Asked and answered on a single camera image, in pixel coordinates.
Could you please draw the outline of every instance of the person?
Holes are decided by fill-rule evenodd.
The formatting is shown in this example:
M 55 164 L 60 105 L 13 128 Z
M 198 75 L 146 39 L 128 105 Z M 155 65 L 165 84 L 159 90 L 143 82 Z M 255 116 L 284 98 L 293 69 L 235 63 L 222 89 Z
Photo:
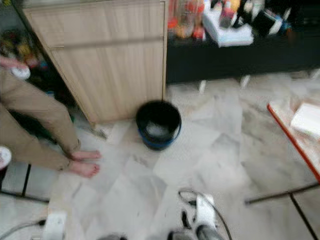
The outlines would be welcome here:
M 81 151 L 80 141 L 67 108 L 31 84 L 15 78 L 10 68 L 27 66 L 15 59 L 0 56 L 0 146 L 12 152 L 12 159 L 58 171 L 70 171 L 91 178 L 100 167 L 82 160 L 99 159 L 99 151 Z M 23 129 L 9 111 L 37 119 L 61 146 L 65 155 L 42 144 Z

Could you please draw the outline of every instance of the black cable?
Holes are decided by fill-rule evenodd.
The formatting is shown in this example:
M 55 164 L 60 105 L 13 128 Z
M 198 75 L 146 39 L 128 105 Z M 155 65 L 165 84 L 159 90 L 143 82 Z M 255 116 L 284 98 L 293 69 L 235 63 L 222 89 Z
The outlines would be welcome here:
M 0 235 L 0 240 L 3 240 L 5 238 L 9 237 L 11 234 L 15 233 L 16 231 L 18 231 L 20 229 L 24 229 L 24 228 L 35 226 L 35 225 L 39 225 L 39 226 L 42 227 L 45 224 L 46 224 L 46 220 L 45 219 L 41 219 L 41 220 L 35 221 L 35 222 L 27 222 L 27 223 L 19 224 L 18 226 L 14 226 L 13 228 L 8 230 L 4 234 Z
M 198 192 L 198 191 L 194 191 L 194 190 L 192 190 L 192 189 L 187 189 L 187 188 L 183 188 L 183 189 L 181 189 L 181 190 L 178 192 L 178 195 L 179 195 L 180 199 L 181 199 L 183 202 L 185 202 L 185 203 L 187 203 L 187 204 L 189 204 L 189 205 L 192 205 L 192 206 L 196 206 L 196 202 L 195 202 L 195 201 L 187 201 L 187 200 L 181 195 L 181 193 L 191 193 L 191 194 L 194 194 L 194 195 L 196 195 L 196 196 L 197 196 L 197 195 L 200 195 L 201 197 L 203 197 L 204 200 L 214 209 L 214 211 L 216 212 L 216 214 L 219 216 L 219 218 L 221 219 L 222 224 L 223 224 L 223 226 L 224 226 L 224 229 L 225 229 L 225 231 L 226 231 L 226 234 L 228 235 L 229 240 L 232 240 L 230 230 L 229 230 L 229 228 L 228 228 L 228 225 L 227 225 L 224 217 L 223 217 L 222 214 L 218 211 L 218 209 L 207 199 L 207 197 L 206 197 L 203 193 Z

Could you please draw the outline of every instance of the cabinet drawer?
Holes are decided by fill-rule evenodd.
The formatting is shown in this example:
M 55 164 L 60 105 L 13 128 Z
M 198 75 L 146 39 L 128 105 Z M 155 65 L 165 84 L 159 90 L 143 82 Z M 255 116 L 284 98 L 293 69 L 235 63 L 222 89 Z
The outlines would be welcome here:
M 52 50 L 54 62 L 87 119 L 133 118 L 163 94 L 162 41 Z
M 49 48 L 164 35 L 164 2 L 102 1 L 24 12 Z

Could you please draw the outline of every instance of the black bucket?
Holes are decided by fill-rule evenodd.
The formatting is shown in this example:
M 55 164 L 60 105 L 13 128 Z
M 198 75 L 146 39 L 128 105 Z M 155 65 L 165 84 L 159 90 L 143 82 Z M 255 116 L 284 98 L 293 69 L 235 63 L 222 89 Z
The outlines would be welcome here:
M 153 150 L 169 147 L 181 131 L 178 109 L 166 101 L 150 101 L 140 107 L 135 118 L 144 144 Z

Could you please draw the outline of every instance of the bare foot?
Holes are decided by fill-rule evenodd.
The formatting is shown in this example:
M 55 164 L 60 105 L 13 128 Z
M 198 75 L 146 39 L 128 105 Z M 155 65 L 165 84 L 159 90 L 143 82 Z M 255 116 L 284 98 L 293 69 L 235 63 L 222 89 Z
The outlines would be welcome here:
M 81 161 L 85 159 L 99 159 L 101 158 L 101 154 L 99 151 L 76 151 L 71 154 L 71 159 L 73 161 Z
M 93 163 L 84 163 L 78 161 L 71 161 L 69 171 L 85 178 L 92 178 L 100 170 L 100 166 Z

